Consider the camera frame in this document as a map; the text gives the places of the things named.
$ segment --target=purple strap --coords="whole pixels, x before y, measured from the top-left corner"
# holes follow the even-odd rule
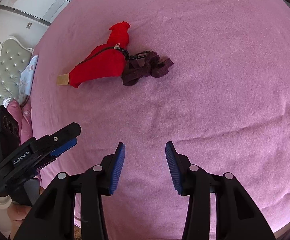
[[[136,59],[130,60],[128,67],[122,73],[122,80],[124,86],[133,86],[142,77],[152,76],[160,78],[168,73],[168,68],[174,63],[168,58],[167,60],[159,62],[159,55],[151,51],[145,57],[144,66],[140,66]]]

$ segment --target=tufted green headboard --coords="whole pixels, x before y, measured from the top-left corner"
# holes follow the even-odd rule
[[[18,98],[21,72],[32,56],[32,49],[24,48],[15,37],[3,42],[0,51],[0,105],[7,97]]]

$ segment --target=silver screw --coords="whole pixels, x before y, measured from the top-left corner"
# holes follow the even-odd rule
[[[234,178],[234,175],[231,174],[230,172],[226,172],[226,173],[225,173],[225,178],[226,178],[226,179],[232,179],[232,178]]]
[[[100,165],[96,165],[96,166],[94,166],[94,168],[93,168],[94,171],[101,171],[102,169],[103,169],[103,167],[100,166]]]
[[[197,165],[191,165],[191,166],[189,166],[189,169],[191,171],[198,171],[199,167]]]
[[[64,179],[66,178],[66,173],[65,172],[61,172],[57,175],[58,179]]]

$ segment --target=pink fabric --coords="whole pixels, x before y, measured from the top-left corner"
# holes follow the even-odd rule
[[[20,108],[20,104],[16,100],[13,100],[8,104],[7,110],[11,114],[11,116],[17,121],[18,131],[21,135],[23,116],[22,116],[22,110]]]
[[[23,107],[22,116],[21,144],[33,137],[32,107],[30,104]]]
[[[170,72],[132,87],[120,78],[56,86],[121,21],[131,25],[129,52],[170,57]],[[77,146],[41,170],[43,186],[126,144],[118,189],[103,198],[111,240],[181,238],[188,198],[173,188],[169,140],[207,172],[232,172],[273,231],[290,221],[290,9],[282,0],[73,0],[35,53],[34,136],[82,127]]]

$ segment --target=red garment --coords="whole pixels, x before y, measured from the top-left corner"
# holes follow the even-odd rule
[[[109,28],[112,32],[107,43],[97,46],[87,58],[104,48],[113,47],[118,43],[120,43],[120,47],[126,49],[129,42],[127,33],[129,27],[130,25],[127,22],[121,22]],[[102,77],[118,77],[122,74],[125,65],[126,61],[121,52],[116,49],[105,50],[94,58],[78,64],[69,73],[69,84],[78,88],[81,83],[88,80]]]

